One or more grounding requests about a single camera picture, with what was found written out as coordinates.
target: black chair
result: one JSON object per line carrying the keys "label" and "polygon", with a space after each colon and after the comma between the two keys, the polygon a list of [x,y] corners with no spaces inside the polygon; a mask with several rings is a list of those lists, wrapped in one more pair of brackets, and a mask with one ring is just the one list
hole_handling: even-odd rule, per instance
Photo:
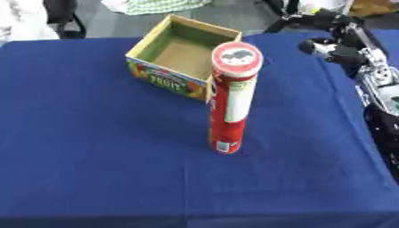
{"label": "black chair", "polygon": [[[57,24],[56,32],[61,39],[85,38],[86,27],[75,14],[76,0],[44,0],[48,23]],[[75,22],[78,30],[66,30],[68,23]]]}

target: can logo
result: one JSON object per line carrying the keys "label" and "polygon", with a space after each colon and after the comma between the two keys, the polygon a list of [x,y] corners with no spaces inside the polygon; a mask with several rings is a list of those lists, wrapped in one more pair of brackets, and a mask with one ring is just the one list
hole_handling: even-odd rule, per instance
{"label": "can logo", "polygon": [[248,49],[233,48],[222,52],[222,62],[231,66],[249,65],[255,59],[255,54]]}

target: cardboard box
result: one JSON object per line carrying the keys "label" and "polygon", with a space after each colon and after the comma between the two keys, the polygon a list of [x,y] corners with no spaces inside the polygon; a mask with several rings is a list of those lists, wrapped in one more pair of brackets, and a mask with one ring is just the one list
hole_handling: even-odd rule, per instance
{"label": "cardboard box", "polygon": [[239,31],[168,15],[129,53],[133,74],[155,86],[207,102],[211,96],[211,53],[240,41]]}
{"label": "cardboard box", "polygon": [[355,0],[349,15],[367,17],[398,11],[398,5],[389,0]]}

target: white label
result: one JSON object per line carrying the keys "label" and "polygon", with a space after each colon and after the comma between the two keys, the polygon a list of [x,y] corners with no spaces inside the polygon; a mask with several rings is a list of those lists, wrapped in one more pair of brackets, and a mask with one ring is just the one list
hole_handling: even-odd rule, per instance
{"label": "white label", "polygon": [[227,110],[224,121],[235,123],[242,121],[249,113],[252,97],[255,92],[257,77],[244,82],[231,82]]}
{"label": "white label", "polygon": [[223,153],[228,153],[229,150],[230,150],[230,144],[227,143],[227,142],[220,142],[220,141],[217,141],[216,149],[217,149],[218,151],[223,152]]}

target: can lid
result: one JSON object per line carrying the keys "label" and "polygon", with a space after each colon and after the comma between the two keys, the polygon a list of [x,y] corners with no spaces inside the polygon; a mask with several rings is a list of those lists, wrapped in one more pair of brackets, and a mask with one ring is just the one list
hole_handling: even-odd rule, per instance
{"label": "can lid", "polygon": [[212,52],[215,70],[229,77],[251,77],[262,68],[264,57],[253,45],[228,42]]}

